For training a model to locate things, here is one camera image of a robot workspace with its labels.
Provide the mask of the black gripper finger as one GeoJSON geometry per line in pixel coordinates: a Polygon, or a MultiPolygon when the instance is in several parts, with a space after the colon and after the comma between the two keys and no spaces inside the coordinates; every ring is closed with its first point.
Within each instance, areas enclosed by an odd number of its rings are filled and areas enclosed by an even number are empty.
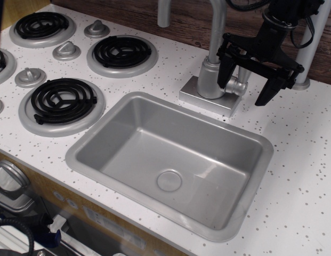
{"type": "Polygon", "coordinates": [[[256,106],[265,106],[281,89],[284,80],[280,77],[269,78],[257,98],[256,106]]]}
{"type": "Polygon", "coordinates": [[[234,58],[226,53],[220,54],[220,67],[219,67],[219,74],[217,78],[217,83],[221,89],[225,89],[227,83],[229,82],[234,69],[236,67],[236,62],[234,58]]]}

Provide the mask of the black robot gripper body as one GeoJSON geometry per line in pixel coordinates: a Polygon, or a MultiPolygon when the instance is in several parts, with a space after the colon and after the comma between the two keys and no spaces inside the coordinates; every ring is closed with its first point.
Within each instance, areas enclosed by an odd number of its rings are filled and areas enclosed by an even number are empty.
{"type": "Polygon", "coordinates": [[[267,79],[280,77],[282,89],[292,88],[304,68],[281,49],[288,33],[292,34],[302,15],[295,7],[269,7],[263,12],[263,23],[255,37],[224,34],[217,55],[232,56],[236,66],[246,68],[267,79]]]}

